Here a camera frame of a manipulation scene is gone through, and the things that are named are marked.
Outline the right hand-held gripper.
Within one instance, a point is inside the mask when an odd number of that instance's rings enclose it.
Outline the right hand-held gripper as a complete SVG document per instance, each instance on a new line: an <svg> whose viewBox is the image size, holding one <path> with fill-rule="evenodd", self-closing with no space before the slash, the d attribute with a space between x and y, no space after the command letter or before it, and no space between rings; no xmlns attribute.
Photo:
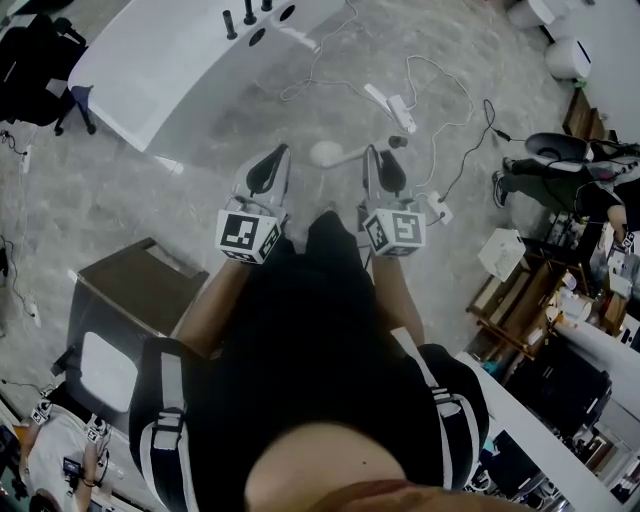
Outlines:
<svg viewBox="0 0 640 512"><path fill-rule="evenodd" d="M373 145L365 149L363 186L361 229L376 256L405 257L425 246L426 216L393 153Z"/></svg>

